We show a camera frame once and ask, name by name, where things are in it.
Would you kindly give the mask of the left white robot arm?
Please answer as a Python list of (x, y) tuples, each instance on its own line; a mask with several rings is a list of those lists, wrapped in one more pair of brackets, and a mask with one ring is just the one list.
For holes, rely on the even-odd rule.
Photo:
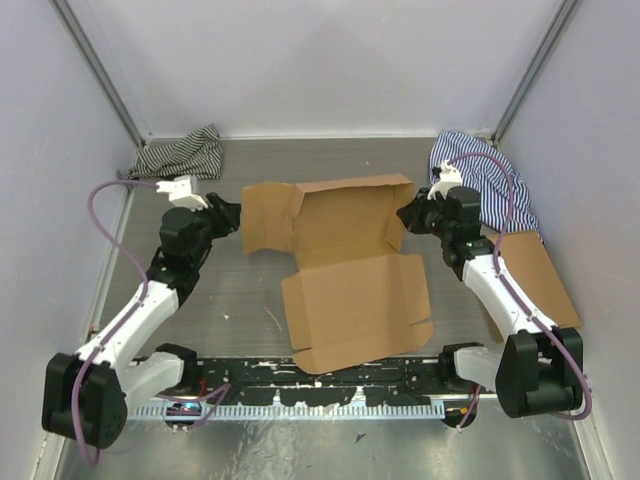
[(160, 245), (126, 306), (72, 354), (57, 353), (45, 370), (41, 425), (99, 450), (122, 432), (127, 415), (147, 400), (173, 391), (181, 397), (201, 385), (195, 351), (165, 343), (138, 365), (132, 362), (150, 336), (186, 302), (213, 243), (240, 227), (241, 206), (216, 193), (203, 207), (174, 206), (159, 229)]

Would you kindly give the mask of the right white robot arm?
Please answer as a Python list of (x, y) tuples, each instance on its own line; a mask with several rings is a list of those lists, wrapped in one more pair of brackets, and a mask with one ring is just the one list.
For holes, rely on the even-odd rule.
[(585, 419), (593, 399), (583, 371), (583, 340), (559, 327), (510, 274), (498, 243), (481, 232), (480, 194), (464, 186), (422, 188), (397, 212), (410, 233), (441, 242), (445, 263), (479, 299), (497, 326), (501, 352), (476, 344), (444, 348), (440, 382), (451, 394), (474, 383), (496, 393), (511, 418), (551, 414)]

